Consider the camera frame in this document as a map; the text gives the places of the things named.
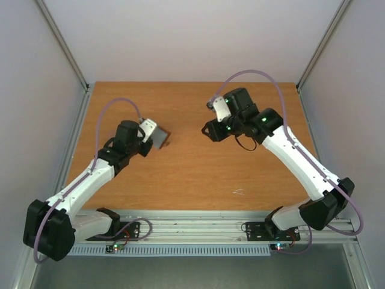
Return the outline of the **brown leather card holder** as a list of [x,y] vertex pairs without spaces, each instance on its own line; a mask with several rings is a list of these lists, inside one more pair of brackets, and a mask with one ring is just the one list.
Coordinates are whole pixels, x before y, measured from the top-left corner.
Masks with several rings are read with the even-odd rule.
[[161,127],[157,127],[151,136],[154,147],[157,149],[162,149],[164,146],[167,146],[168,139],[170,136],[171,136],[170,131],[167,131],[166,129]]

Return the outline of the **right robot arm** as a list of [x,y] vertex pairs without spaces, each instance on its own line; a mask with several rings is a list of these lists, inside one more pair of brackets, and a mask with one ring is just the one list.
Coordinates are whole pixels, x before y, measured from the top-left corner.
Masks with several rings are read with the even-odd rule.
[[244,135],[274,154],[298,179],[308,198],[288,207],[278,207],[265,218],[269,237],[280,238],[288,229],[307,225],[323,230],[346,208],[355,188],[349,178],[340,178],[324,167],[295,137],[276,110],[259,111],[245,88],[213,97],[206,106],[216,114],[202,133],[213,142]]

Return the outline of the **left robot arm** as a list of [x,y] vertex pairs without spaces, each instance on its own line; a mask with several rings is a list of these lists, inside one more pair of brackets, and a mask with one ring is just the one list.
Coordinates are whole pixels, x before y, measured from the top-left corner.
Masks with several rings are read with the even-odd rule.
[[33,249],[37,264],[43,263],[40,255],[60,261],[77,242],[93,237],[113,240],[124,231],[120,216],[109,209],[99,208],[86,217],[79,217],[78,212],[132,157],[147,156],[157,127],[151,119],[122,121],[115,136],[95,153],[94,160],[76,179],[46,201],[34,200],[29,205],[23,243]]

